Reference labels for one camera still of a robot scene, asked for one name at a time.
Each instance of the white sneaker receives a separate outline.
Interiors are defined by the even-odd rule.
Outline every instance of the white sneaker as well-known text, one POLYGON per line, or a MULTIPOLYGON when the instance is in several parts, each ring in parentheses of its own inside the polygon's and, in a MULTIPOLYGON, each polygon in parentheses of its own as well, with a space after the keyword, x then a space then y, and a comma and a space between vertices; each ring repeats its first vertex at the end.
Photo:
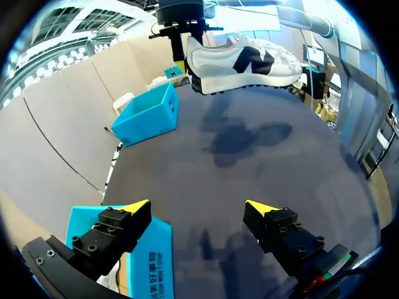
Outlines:
POLYGON ((302 72, 299 61, 285 48, 238 34, 213 48, 189 37, 186 59, 194 90, 205 95, 248 85, 286 87, 302 72))

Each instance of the blue plastic bin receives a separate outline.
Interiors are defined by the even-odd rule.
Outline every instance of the blue plastic bin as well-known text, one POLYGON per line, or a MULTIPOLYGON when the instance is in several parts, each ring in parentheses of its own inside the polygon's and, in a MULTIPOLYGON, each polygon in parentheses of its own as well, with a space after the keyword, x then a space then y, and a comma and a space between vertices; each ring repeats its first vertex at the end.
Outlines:
POLYGON ((177 65, 175 65, 174 67, 169 67, 165 70, 165 75, 167 78, 173 78, 182 74, 183 72, 177 65))
MULTIPOLYGON (((66 246, 72 248, 72 236, 83 235, 91 229, 104 209, 103 206, 73 207, 66 246)), ((158 299, 174 299, 171 225, 152 217, 133 252, 127 253, 126 263, 129 297, 147 299, 157 294, 158 299)))
POLYGON ((176 129, 179 97, 172 83, 134 98, 112 125, 124 146, 176 129))

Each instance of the screw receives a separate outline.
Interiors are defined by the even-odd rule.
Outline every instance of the screw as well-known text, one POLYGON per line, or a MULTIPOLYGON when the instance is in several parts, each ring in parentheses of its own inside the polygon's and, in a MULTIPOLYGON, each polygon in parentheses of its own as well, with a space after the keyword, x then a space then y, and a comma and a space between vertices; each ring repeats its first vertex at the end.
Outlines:
POLYGON ((294 224, 294 229, 295 229, 295 230, 300 230, 300 229, 302 229, 302 224, 301 224, 300 222, 296 222, 296 223, 294 224))
POLYGON ((53 257, 54 255, 55 255, 54 250, 49 249, 49 250, 47 251, 47 256, 48 256, 48 257, 53 257))
POLYGON ((318 235, 316 237, 317 243, 324 243, 324 237, 322 235, 318 235))
POLYGON ((299 246, 298 247, 298 251, 300 252, 300 253, 305 253, 306 252, 306 246, 299 246))
POLYGON ((44 260, 43 260, 41 257, 38 257, 38 258, 36 259, 36 264, 42 265, 43 263, 44 263, 44 260))
POLYGON ((90 245, 90 246, 87 247, 87 250, 89 252, 95 252, 95 251, 97 251, 97 246, 96 245, 90 245))

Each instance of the ceiling light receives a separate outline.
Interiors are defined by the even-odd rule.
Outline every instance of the ceiling light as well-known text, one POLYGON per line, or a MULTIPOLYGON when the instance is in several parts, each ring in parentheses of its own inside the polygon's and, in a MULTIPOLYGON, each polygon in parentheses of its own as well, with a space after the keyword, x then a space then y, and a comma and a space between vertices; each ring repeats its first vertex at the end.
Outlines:
POLYGON ((28 77, 25 79, 25 81, 24 81, 25 87, 30 86, 30 84, 32 84, 33 80, 34 80, 33 76, 28 76, 28 77))
POLYGON ((11 54, 10 60, 11 60, 11 62, 17 62, 18 55, 16 53, 11 54))
POLYGON ((52 69, 53 67, 56 67, 57 64, 54 60, 50 60, 47 66, 49 67, 49 69, 52 69))
POLYGON ((36 74, 37 76, 43 76, 45 71, 46 70, 44 69, 44 67, 39 67, 36 71, 36 74))
POLYGON ((116 34, 116 33, 118 33, 119 30, 118 30, 118 28, 110 26, 110 27, 107 28, 107 31, 116 34))
POLYGON ((45 77, 48 77, 48 76, 50 76, 52 73, 53 73, 52 69, 46 70, 46 71, 44 72, 44 76, 45 76, 45 77))
POLYGON ((17 87, 14 89, 14 91, 12 92, 12 95, 15 97, 18 97, 20 94, 22 93, 22 89, 20 87, 17 87))
POLYGON ((9 98, 5 99, 4 102, 2 103, 2 107, 6 108, 8 104, 10 104, 11 100, 9 98))
POLYGON ((61 56, 58 58, 58 61, 59 61, 59 62, 63 62, 63 61, 67 61, 67 59, 68 59, 68 57, 67 57, 66 55, 61 55, 61 56))

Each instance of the wall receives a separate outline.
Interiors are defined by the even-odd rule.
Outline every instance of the wall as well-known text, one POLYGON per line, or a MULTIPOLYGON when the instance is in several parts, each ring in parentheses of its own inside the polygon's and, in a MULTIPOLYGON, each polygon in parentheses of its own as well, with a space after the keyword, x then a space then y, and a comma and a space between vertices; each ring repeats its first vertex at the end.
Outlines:
POLYGON ((99 205, 101 194, 51 148, 22 95, 0 110, 0 128, 0 189, 28 218, 63 238, 72 206, 99 205))
POLYGON ((128 92, 135 96, 146 92, 146 82, 126 42, 92 56, 91 61, 114 101, 128 92))
MULTIPOLYGON (((169 38, 157 37, 156 39, 149 39, 149 35, 151 35, 151 32, 148 29, 148 32, 142 32, 141 35, 126 40, 134 56, 137 67, 140 69, 144 82, 147 85, 151 84, 153 79, 165 76, 164 70, 174 64, 169 38)), ((181 35, 183 52, 185 54, 188 36, 189 34, 181 35)), ((205 47, 209 47, 209 43, 212 41, 213 36, 211 34, 208 33, 208 35, 203 36, 203 44, 205 47)))
POLYGON ((104 190, 118 140, 103 128, 117 115, 90 60, 71 65, 22 92, 33 117, 58 153, 90 184, 104 190))

